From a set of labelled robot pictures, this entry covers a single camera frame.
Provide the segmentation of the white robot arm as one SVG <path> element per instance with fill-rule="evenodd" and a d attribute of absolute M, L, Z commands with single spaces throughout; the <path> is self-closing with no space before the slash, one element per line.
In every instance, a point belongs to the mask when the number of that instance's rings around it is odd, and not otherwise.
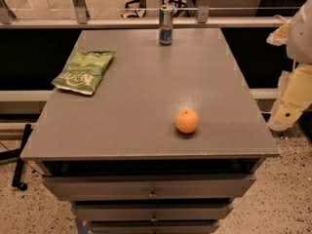
<path fill-rule="evenodd" d="M 290 128 L 312 104 L 312 0 L 307 0 L 290 22 L 269 34 L 268 44 L 286 46 L 293 60 L 292 72 L 283 71 L 278 81 L 278 97 L 268 120 L 277 132 Z"/>

